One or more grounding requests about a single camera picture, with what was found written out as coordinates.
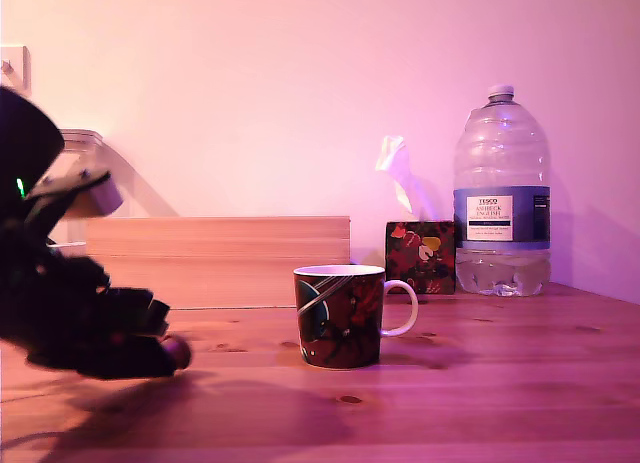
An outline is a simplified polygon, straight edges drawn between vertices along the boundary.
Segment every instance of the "patterned mug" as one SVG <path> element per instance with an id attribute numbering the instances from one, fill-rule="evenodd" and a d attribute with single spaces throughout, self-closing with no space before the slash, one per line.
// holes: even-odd
<path id="1" fill-rule="evenodd" d="M 385 282 L 385 270 L 365 265 L 307 266 L 294 270 L 300 350 L 323 368 L 358 368 L 378 363 L 380 340 L 409 331 L 418 318 L 418 298 L 404 281 Z M 395 287 L 411 297 L 409 321 L 382 329 L 384 297 Z"/>

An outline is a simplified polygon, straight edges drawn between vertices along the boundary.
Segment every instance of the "white tissue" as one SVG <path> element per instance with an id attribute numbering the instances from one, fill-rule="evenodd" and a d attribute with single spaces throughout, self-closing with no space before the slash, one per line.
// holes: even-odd
<path id="1" fill-rule="evenodd" d="M 411 173 L 409 150 L 401 136 L 385 136 L 376 171 L 387 173 L 394 180 L 400 204 L 418 221 L 435 219 L 435 212 L 426 192 Z"/>

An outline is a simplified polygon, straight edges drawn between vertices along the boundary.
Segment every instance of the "mug handle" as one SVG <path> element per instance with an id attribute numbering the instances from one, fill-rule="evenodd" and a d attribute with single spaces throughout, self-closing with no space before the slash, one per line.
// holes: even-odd
<path id="1" fill-rule="evenodd" d="M 416 320 L 418 319 L 418 297 L 416 296 L 416 292 L 413 291 L 413 288 L 411 288 L 411 285 L 400 280 L 387 281 L 384 284 L 384 296 L 387 296 L 387 293 L 389 293 L 391 288 L 395 288 L 397 286 L 403 288 L 407 293 L 409 293 L 409 296 L 411 297 L 411 316 L 409 317 L 409 321 L 407 321 L 399 328 L 394 328 L 393 330 L 380 330 L 380 334 L 382 336 L 402 335 L 409 331 L 413 327 L 413 325 L 415 325 Z"/>

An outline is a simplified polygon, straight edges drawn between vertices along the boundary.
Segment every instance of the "tissue box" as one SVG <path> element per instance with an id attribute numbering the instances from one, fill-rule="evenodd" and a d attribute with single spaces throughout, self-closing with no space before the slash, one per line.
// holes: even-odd
<path id="1" fill-rule="evenodd" d="M 402 280 L 416 294 L 451 295 L 455 291 L 453 221 L 387 223 L 387 280 Z M 402 293 L 394 288 L 392 293 Z"/>

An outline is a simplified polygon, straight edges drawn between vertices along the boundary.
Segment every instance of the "bottle label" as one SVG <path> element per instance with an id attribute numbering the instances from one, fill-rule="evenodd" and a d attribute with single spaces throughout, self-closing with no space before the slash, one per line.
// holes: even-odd
<path id="1" fill-rule="evenodd" d="M 548 186 L 466 188 L 453 194 L 458 248 L 543 250 L 550 247 Z"/>

